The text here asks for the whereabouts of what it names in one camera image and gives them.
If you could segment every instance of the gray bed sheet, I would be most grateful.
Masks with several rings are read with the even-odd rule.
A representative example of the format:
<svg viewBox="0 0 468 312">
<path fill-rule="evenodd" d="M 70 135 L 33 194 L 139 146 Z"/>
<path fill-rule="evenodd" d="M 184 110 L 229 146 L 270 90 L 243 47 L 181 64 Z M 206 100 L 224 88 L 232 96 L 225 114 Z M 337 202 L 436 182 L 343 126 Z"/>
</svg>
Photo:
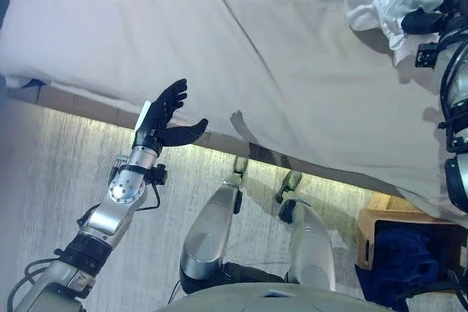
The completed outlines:
<svg viewBox="0 0 468 312">
<path fill-rule="evenodd" d="M 342 0 L 12 0 L 0 73 L 137 112 L 182 77 L 178 124 L 391 184 L 468 227 L 445 190 L 437 83 L 354 33 Z"/>
</svg>

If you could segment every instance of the blue cloth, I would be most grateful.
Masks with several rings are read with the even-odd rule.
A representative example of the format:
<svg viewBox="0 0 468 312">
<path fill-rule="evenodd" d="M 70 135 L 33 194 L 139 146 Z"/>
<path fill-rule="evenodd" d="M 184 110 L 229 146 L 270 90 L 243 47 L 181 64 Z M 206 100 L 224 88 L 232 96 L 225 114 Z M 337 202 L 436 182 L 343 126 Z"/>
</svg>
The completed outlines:
<svg viewBox="0 0 468 312">
<path fill-rule="evenodd" d="M 396 297 L 434 283 L 439 275 L 439 264 L 429 246 L 434 247 L 431 238 L 420 232 L 387 229 L 377 234 L 372 270 L 355 267 L 366 300 L 407 312 L 406 301 Z"/>
</svg>

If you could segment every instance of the cardboard box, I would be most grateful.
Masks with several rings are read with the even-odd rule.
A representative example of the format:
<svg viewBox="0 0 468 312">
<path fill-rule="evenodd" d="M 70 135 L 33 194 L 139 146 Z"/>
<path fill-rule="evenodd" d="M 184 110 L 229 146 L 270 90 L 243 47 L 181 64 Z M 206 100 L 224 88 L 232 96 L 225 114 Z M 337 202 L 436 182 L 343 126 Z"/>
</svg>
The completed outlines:
<svg viewBox="0 0 468 312">
<path fill-rule="evenodd" d="M 356 265 L 363 270 L 371 270 L 374 261 L 375 236 L 382 227 L 392 223 L 405 223 L 408 230 L 430 226 L 432 234 L 450 246 L 446 261 L 448 269 L 458 271 L 461 267 L 461 248 L 467 242 L 467 230 L 457 224 L 433 218 L 421 212 L 405 199 L 373 193 L 369 206 L 360 211 L 358 217 Z"/>
</svg>

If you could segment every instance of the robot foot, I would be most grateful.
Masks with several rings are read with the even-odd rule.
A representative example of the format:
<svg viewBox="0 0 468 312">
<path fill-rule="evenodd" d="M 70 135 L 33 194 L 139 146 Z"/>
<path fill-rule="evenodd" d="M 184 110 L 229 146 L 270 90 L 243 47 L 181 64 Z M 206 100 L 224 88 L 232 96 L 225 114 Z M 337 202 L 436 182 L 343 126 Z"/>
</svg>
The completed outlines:
<svg viewBox="0 0 468 312">
<path fill-rule="evenodd" d="M 234 161 L 234 170 L 233 173 L 235 175 L 244 176 L 244 173 L 247 170 L 247 165 L 249 164 L 249 159 L 244 157 L 236 156 Z"/>
<path fill-rule="evenodd" d="M 296 190 L 299 183 L 301 182 L 301 179 L 302 173 L 296 171 L 289 171 L 283 180 L 283 184 L 280 190 L 278 191 L 278 193 L 276 193 L 276 201 L 279 204 L 281 204 L 284 201 L 285 193 Z"/>
</svg>

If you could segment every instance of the gray carpet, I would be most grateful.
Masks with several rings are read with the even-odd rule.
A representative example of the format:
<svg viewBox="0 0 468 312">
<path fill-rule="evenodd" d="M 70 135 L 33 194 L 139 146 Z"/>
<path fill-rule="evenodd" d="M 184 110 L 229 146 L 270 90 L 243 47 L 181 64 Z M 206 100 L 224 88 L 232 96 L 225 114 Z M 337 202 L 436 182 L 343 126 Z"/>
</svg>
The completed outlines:
<svg viewBox="0 0 468 312">
<path fill-rule="evenodd" d="M 128 153 L 132 131 L 20 102 L 0 100 L 1 303 L 24 266 L 51 257 L 75 236 L 76 218 L 101 200 L 113 158 Z M 178 280 L 182 238 L 205 201 L 231 171 L 234 156 L 196 146 L 166 148 L 162 206 L 135 215 L 98 276 L 88 311 L 153 311 Z M 251 161 L 227 260 L 270 273 L 287 271 L 289 235 L 273 201 L 287 170 Z M 299 192 L 313 203 L 333 239 L 337 289 L 362 297 L 354 273 L 355 228 L 371 192 L 305 176 Z M 154 197 L 148 198 L 148 205 Z M 176 298 L 184 294 L 178 291 Z M 449 294 L 410 302 L 411 311 L 462 311 Z"/>
</svg>

